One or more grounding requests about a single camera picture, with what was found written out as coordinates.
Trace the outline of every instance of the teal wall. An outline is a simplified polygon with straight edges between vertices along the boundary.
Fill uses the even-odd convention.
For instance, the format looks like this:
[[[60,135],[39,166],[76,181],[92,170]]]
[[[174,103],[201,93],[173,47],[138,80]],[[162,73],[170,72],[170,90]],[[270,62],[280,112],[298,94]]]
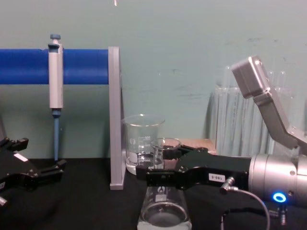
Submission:
[[[226,65],[258,54],[285,71],[295,92],[291,122],[305,129],[307,14],[298,0],[4,0],[0,48],[120,46],[125,114],[166,119],[164,136],[204,138],[210,94]],[[108,149],[106,86],[65,86],[63,157]],[[8,136],[30,138],[27,157],[52,157],[47,86],[0,86]]]

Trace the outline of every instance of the empty glass beaker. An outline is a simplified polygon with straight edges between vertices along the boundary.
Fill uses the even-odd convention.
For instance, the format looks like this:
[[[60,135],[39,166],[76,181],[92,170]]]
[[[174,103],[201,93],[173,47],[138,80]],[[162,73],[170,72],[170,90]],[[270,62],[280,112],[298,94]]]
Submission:
[[[177,150],[181,143],[173,138],[159,138],[152,141],[154,167],[174,168]],[[190,230],[192,224],[182,190],[175,187],[148,187],[141,209],[138,230]]]
[[[154,153],[151,146],[156,139],[164,119],[156,115],[133,115],[123,119],[126,138],[126,168],[136,175],[135,167],[143,165],[153,168]]]

